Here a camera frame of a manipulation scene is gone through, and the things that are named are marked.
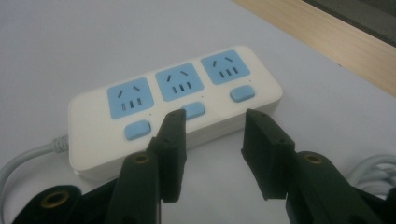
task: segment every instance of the blue switch button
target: blue switch button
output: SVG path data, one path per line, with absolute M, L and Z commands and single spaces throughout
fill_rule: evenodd
M 205 107 L 201 102 L 184 105 L 181 108 L 186 110 L 186 119 L 195 119 L 205 113 Z
M 255 94 L 256 94 L 255 91 L 249 85 L 235 88 L 230 92 L 231 98 L 236 103 L 246 101 L 246 100 L 254 97 Z
M 129 141 L 142 137 L 151 132 L 151 127 L 147 120 L 139 120 L 125 127 L 125 137 Z

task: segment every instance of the electrical outlet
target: electrical outlet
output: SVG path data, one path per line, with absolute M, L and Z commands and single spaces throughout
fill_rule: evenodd
M 235 50 L 228 50 L 202 59 L 202 64 L 216 85 L 245 77 L 250 74 Z
M 243 46 L 132 76 L 70 102 L 70 164 L 84 177 L 109 179 L 125 157 L 147 148 L 169 112 L 186 110 L 192 148 L 243 129 L 248 108 L 271 114 L 281 95 L 260 59 Z
M 173 101 L 204 89 L 192 63 L 161 71 L 156 78 L 165 101 Z
M 154 106 L 149 84 L 144 77 L 107 90 L 111 118 L 119 119 Z

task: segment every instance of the wooden edge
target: wooden edge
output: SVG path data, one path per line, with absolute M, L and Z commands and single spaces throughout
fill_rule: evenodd
M 396 97 L 396 48 L 302 0 L 234 0 Z

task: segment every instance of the white table surface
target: white table surface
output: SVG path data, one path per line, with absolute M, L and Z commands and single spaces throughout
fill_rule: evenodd
M 272 116 L 296 150 L 328 157 L 347 174 L 396 154 L 396 100 L 227 0 L 0 2 L 0 166 L 67 134 L 77 94 L 234 45 L 251 47 L 283 88 Z M 237 132 L 188 151 L 178 203 L 163 223 L 289 223 L 285 201 L 266 202 Z M 7 223 L 55 185 L 87 192 L 67 155 L 29 161 L 8 180 Z

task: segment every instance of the white power strip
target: white power strip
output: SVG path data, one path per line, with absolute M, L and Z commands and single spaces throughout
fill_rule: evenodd
M 114 177 L 173 110 L 187 111 L 190 148 L 242 129 L 248 108 L 271 113 L 281 95 L 258 57 L 242 46 L 132 77 L 72 100 L 70 163 L 88 178 Z

